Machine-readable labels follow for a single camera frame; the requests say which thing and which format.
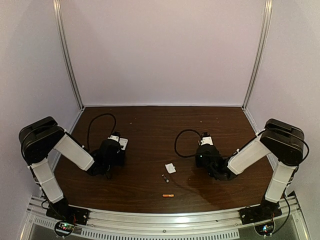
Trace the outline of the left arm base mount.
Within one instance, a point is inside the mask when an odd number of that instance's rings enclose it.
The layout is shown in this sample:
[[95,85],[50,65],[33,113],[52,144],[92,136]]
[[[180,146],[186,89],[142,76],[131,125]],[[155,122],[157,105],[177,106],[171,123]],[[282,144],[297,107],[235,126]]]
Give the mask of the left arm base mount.
[[49,206],[46,210],[46,216],[57,220],[53,231],[60,238],[70,236],[76,227],[86,226],[90,211],[85,208],[67,206],[66,209],[54,208]]

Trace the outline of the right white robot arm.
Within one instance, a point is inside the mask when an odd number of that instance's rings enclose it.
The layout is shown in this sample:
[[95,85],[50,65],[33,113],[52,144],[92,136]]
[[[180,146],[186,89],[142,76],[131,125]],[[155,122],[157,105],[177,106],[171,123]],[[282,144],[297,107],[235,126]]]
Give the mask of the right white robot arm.
[[308,151],[309,146],[300,128],[271,118],[262,131],[228,157],[220,154],[210,135],[203,135],[195,153],[195,163],[198,168],[205,168],[210,177],[230,181],[265,156],[274,155],[278,163],[261,203],[275,206],[296,169],[306,159],[304,150]]

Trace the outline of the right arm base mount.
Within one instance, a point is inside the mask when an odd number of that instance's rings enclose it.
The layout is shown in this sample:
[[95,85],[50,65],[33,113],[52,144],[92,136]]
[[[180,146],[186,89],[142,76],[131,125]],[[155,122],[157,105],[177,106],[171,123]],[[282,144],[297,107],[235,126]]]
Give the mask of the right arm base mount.
[[275,230],[274,218],[282,215],[279,203],[269,201],[261,202],[261,204],[256,206],[246,206],[238,212],[243,225],[265,221],[265,223],[254,225],[256,233],[263,237],[273,234]]

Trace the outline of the orange battery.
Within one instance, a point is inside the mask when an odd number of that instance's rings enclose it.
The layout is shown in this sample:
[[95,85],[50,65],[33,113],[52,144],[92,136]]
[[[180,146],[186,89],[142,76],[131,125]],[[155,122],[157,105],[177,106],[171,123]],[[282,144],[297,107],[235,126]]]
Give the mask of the orange battery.
[[163,198],[174,198],[175,195],[174,194],[162,194]]

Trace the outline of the white remote control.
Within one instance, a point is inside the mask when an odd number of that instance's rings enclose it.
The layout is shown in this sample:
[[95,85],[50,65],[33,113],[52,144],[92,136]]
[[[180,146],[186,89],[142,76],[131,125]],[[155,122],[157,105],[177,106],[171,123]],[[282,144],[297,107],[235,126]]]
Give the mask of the white remote control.
[[122,151],[126,150],[128,142],[129,142],[129,140],[127,138],[123,138],[123,137],[119,138],[119,144],[120,144],[120,147],[121,147]]

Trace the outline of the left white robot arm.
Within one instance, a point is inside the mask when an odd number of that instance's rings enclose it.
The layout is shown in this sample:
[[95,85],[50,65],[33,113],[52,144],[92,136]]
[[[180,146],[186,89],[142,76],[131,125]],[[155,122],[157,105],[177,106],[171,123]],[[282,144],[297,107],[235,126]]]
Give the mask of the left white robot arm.
[[53,205],[63,204],[66,198],[48,162],[50,152],[60,153],[90,176],[109,176],[112,167],[122,167],[125,164],[129,142],[114,131],[102,141],[98,149],[90,152],[51,116],[22,128],[18,139],[22,158],[37,179],[48,202]]

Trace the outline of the white battery cover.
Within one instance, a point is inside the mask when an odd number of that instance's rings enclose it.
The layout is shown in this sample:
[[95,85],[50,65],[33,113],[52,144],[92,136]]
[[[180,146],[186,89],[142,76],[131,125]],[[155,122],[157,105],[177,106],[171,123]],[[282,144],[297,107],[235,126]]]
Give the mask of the white battery cover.
[[172,163],[166,164],[165,169],[169,174],[173,174],[176,172],[176,167]]

